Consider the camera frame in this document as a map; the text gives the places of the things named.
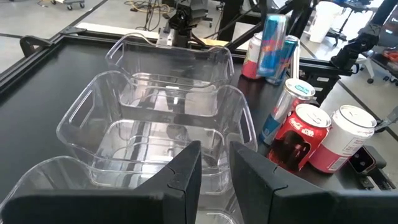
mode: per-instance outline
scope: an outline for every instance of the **bin handle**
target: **bin handle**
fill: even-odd
[[[76,101],[73,103],[73,105],[70,108],[70,111],[68,111],[68,114],[70,114],[69,118],[68,118],[68,123],[72,126],[78,127],[78,128],[82,128],[83,125],[87,122],[87,119],[90,117],[90,114],[93,112],[94,110],[94,105],[95,105],[95,98],[93,97],[93,90],[91,89],[85,89],[83,91],[83,93],[81,93],[81,95],[76,99]],[[81,114],[80,116],[83,117],[83,119],[81,120],[81,122],[79,122],[78,125],[74,124],[73,119],[75,118],[75,116],[78,113],[84,113],[85,111],[81,111],[83,110],[83,105],[88,103],[87,99],[93,99],[91,102],[91,106],[90,108],[88,108],[87,113],[85,114]]]
[[[245,142],[244,145],[257,152],[258,148],[257,148],[256,132],[254,130],[253,120],[251,119],[250,110],[247,105],[243,107],[243,114],[246,119],[246,124],[248,126],[248,134],[249,134],[249,141]]]
[[[119,66],[119,61],[123,58],[123,55],[124,55],[124,48],[122,49],[122,55],[119,58],[113,58],[113,57],[114,57],[115,53],[120,49],[120,47],[124,47],[124,41],[128,37],[132,37],[132,36],[133,37],[140,37],[140,38],[144,39],[148,44],[154,45],[143,34],[140,34],[140,33],[126,34],[122,38],[120,38],[120,40],[118,40],[116,42],[116,44],[113,45],[111,50],[109,50],[109,52],[106,54],[105,60],[108,63],[108,65],[115,65],[117,67]]]

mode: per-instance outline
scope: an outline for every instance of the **blue and silver can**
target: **blue and silver can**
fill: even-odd
[[[279,62],[279,69],[275,74],[271,77],[266,77],[268,83],[273,85],[280,85],[284,79],[284,76],[287,72],[287,68],[290,65],[290,60],[292,59],[294,50],[299,44],[300,39],[293,36],[288,35],[285,38],[284,46],[280,53],[280,62]]]
[[[314,95],[315,89],[309,83],[297,78],[288,78],[282,94],[262,127],[259,136],[261,141],[270,146],[289,112],[297,105],[311,100]]]
[[[269,14],[264,23],[257,76],[272,77],[279,68],[280,53],[285,40],[287,16]]]

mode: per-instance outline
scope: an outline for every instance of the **coca-cola can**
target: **coca-cola can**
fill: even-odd
[[[298,105],[276,134],[267,158],[288,171],[299,171],[326,138],[330,123],[322,109]]]
[[[376,120],[365,110],[344,105],[331,115],[328,137],[310,158],[316,169],[332,174],[372,137]]]
[[[249,48],[244,58],[242,75],[250,79],[261,78],[257,76],[257,61],[259,60],[262,32],[254,34],[249,41]]]

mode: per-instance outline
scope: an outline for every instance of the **concrete floor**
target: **concrete floor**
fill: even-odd
[[[95,10],[93,7],[104,3]],[[38,37],[49,39],[67,25],[75,22],[90,22],[108,26],[117,26],[134,29],[143,26],[145,23],[145,13],[131,12],[130,7],[124,4],[124,0],[86,0],[86,7],[80,9],[78,5],[74,10],[68,11],[62,4],[52,5],[44,2],[48,7],[40,7],[36,0],[16,0],[15,2],[1,3],[0,1],[0,73],[23,57],[19,48],[19,39],[5,37],[2,34],[11,35],[36,35]],[[217,23],[220,18],[220,12],[216,11],[215,6],[219,4],[210,1],[208,10],[209,17],[213,18],[213,27],[209,28],[209,22],[202,21],[193,32],[204,37],[218,30]],[[337,18],[333,27],[340,27],[348,15],[349,11],[344,12]],[[353,14],[344,29],[349,37],[355,37],[358,27],[365,25],[370,13]],[[152,25],[157,23],[157,15],[154,15]],[[165,19],[160,18],[160,25],[164,26]],[[238,23],[235,29],[234,38],[245,32],[251,27],[249,24]],[[320,43],[309,42],[306,35],[302,37],[302,44],[309,50],[302,48],[302,57],[329,60],[331,56],[336,55],[343,46],[333,48],[334,40],[325,38]],[[370,108],[378,117],[384,118],[395,106],[398,105],[398,87],[394,84],[382,80],[383,76],[388,75],[386,71],[374,65],[376,77],[373,84],[367,84],[369,77],[367,70],[352,75],[351,77],[342,77],[341,82],[348,87],[357,98],[359,98],[368,108]],[[327,112],[332,112],[340,105],[350,104],[360,106],[360,104],[345,90],[341,85],[336,84],[322,108]],[[391,129],[398,133],[398,124],[393,124]],[[374,146],[382,157],[387,161],[385,172],[398,185],[398,142],[387,132],[375,134],[366,144]]]

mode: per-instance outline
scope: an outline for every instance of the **can lid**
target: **can lid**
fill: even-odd
[[[254,34],[254,37],[261,40],[262,39],[262,31],[258,32],[257,34]]]
[[[293,36],[293,35],[287,35],[286,38],[285,38],[285,41],[286,40],[293,41],[293,42],[299,42],[300,41],[300,39],[298,37]]]
[[[315,95],[315,89],[309,83],[297,78],[288,78],[285,89],[301,100],[310,100]]]
[[[312,126],[318,128],[327,128],[331,124],[329,115],[320,108],[309,104],[300,104],[296,106],[297,116]]]
[[[376,120],[365,110],[351,105],[343,105],[340,107],[340,113],[349,122],[363,128],[374,128]]]
[[[277,22],[285,22],[285,21],[287,21],[287,16],[281,15],[281,14],[268,14],[267,20],[277,21]]]

